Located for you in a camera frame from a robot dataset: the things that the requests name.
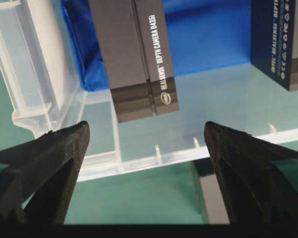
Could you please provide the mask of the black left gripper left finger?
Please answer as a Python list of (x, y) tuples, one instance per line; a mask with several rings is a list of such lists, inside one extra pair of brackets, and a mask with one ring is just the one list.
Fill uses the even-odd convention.
[(81, 121), (0, 151), (0, 238), (43, 237), (64, 224), (89, 141)]

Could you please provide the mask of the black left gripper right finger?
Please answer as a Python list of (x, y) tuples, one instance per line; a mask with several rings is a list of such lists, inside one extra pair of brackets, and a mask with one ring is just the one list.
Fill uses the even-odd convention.
[(221, 238), (298, 238), (298, 151), (209, 121), (204, 138), (229, 218)]

